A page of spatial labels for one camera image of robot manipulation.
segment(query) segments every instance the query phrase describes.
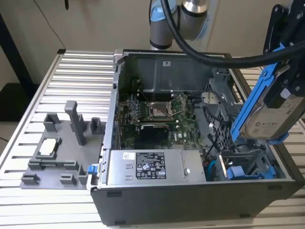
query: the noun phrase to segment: cable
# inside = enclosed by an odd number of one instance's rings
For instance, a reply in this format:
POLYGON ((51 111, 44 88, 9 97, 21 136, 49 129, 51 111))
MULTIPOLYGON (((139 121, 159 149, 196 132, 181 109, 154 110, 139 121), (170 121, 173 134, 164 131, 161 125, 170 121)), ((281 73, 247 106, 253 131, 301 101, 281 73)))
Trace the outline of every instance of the cable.
POLYGON ((170 10, 168 0, 161 0, 162 9, 165 14, 168 26, 175 38, 179 47, 189 57, 211 67, 217 68, 252 68, 270 65, 276 62, 291 59, 293 57, 302 55, 305 53, 305 41, 299 42, 293 46, 287 47, 277 52, 270 52, 264 55, 243 57, 243 58, 218 58, 209 57, 207 55, 200 54, 194 50, 188 43, 183 39, 179 33, 177 26, 173 20, 173 16, 170 10))
POLYGON ((149 24, 151 24, 152 1, 153 1, 153 0, 150 0, 150 2, 149 2, 149 11, 148 11, 148 20, 149 20, 149 24))
POLYGON ((56 37, 58 38, 58 40, 61 42, 61 44, 63 45, 64 49, 66 49, 66 46, 63 44, 63 42, 61 41, 61 39, 59 38, 59 36, 57 35, 57 33, 54 31, 54 29, 52 28, 52 26, 50 25, 48 19, 46 18, 46 16, 44 15, 44 13, 42 12, 41 8, 39 7, 38 3, 36 2, 36 0, 33 0, 34 3, 36 4, 36 6, 38 7, 38 9, 40 10, 40 12, 42 13, 43 17, 45 18, 48 26, 50 27, 50 29, 54 32, 54 34, 56 35, 56 37))
POLYGON ((0 137, 1 140, 5 141, 5 142, 9 142, 7 139, 0 137))
POLYGON ((221 120, 221 119, 217 118, 216 116, 214 116, 214 115, 211 113, 211 111, 207 108, 207 106, 203 106, 202 108, 203 108, 203 112, 206 111, 207 114, 208 114, 211 118, 215 119, 216 121, 218 121, 218 122, 220 122, 220 123, 223 123, 223 124, 226 124, 226 125, 230 125, 230 124, 231 124, 230 121, 221 120))

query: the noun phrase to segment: motherboard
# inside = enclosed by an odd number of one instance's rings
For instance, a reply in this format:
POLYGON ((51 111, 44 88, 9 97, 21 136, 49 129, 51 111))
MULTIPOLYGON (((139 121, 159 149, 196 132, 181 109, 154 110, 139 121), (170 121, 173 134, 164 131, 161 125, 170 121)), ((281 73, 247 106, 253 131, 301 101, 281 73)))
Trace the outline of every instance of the motherboard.
POLYGON ((172 94, 170 101, 131 95, 120 103, 121 148, 202 149, 191 103, 187 94, 172 94))

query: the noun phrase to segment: warning label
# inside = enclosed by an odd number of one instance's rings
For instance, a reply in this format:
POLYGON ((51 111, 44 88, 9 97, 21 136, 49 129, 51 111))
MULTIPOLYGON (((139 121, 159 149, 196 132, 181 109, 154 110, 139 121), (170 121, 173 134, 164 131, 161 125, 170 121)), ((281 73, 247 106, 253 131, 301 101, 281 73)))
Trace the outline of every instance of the warning label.
POLYGON ((164 153, 137 153, 137 179, 166 179, 164 153))

